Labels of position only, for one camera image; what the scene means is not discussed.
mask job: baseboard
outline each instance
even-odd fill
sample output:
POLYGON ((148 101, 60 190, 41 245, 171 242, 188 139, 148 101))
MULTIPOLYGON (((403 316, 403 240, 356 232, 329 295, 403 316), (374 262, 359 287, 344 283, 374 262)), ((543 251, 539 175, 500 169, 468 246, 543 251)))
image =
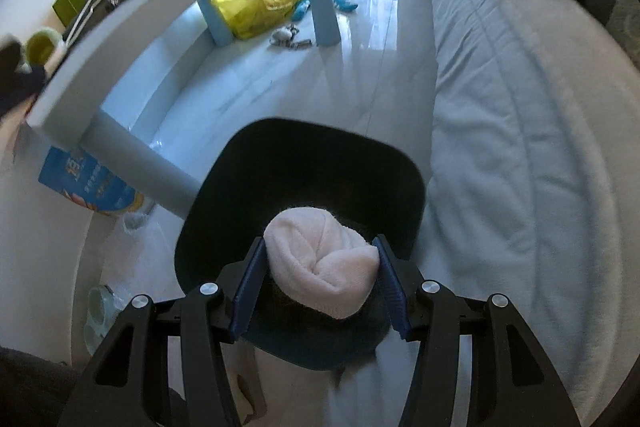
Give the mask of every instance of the baseboard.
POLYGON ((174 105, 182 88, 196 73, 204 59, 215 49, 213 38, 209 30, 204 30, 195 39, 191 47, 176 62, 166 74, 158 88, 154 91, 133 124, 131 133, 143 142, 151 143, 166 114, 174 105))

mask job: plastic bag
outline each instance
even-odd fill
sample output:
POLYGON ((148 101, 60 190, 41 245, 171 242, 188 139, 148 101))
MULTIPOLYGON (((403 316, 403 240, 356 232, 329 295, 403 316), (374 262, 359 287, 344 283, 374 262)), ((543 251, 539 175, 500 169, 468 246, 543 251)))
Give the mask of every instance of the plastic bag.
POLYGON ((281 25, 299 0, 211 0, 238 39, 250 39, 281 25))
POLYGON ((154 302, 184 295, 175 278, 174 254, 160 225, 145 214, 124 214, 103 245, 100 284, 128 303, 139 294, 154 302))

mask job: white table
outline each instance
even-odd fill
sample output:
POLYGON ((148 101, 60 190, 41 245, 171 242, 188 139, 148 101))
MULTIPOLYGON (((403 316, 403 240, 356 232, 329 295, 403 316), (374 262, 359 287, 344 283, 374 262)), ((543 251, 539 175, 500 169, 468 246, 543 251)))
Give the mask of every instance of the white table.
MULTIPOLYGON (((200 182, 152 151, 100 106, 146 47, 196 0, 127 0, 71 51, 33 107, 28 124, 63 150, 77 146, 127 184, 185 218, 200 182)), ((218 41, 228 31, 219 14, 200 0, 218 41)), ((316 41, 340 42, 332 0, 311 0, 316 41)))

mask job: yellow-green cup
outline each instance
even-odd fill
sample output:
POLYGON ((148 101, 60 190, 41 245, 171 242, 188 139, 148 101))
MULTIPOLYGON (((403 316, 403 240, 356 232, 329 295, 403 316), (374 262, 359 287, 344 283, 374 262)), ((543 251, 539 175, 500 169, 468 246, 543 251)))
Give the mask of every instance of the yellow-green cup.
POLYGON ((62 35, 53 28, 36 31, 25 46, 28 63, 44 66, 61 40, 62 35))

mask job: glossy floor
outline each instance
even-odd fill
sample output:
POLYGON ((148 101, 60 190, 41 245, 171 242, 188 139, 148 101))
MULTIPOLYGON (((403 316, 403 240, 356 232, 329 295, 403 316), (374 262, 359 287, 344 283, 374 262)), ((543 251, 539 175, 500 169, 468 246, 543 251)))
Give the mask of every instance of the glossy floor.
MULTIPOLYGON (((338 46, 291 51, 270 46, 264 35, 213 51, 158 131, 162 155, 203 180, 239 129, 282 116, 387 142, 408 154, 426 181, 436 76, 431 0, 351 1, 359 6, 338 16, 338 46)), ((299 26, 299 39, 313 38, 311 14, 299 26)), ((154 217, 173 248, 181 220, 162 208, 154 217)), ((173 267, 156 268, 173 276, 173 267)), ((252 425, 322 425, 318 398, 331 375, 262 352, 258 365, 268 415, 252 425)), ((170 372, 180 388, 177 361, 170 372)))

